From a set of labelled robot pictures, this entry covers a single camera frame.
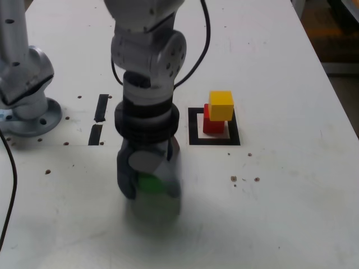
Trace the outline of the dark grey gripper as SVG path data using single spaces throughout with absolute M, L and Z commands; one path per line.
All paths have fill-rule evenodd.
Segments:
M 179 153 L 180 146 L 174 137 L 152 144 L 124 139 L 117 154 L 117 183 L 123 195 L 129 200 L 136 198 L 138 179 L 139 189 L 146 193 L 180 197 Z

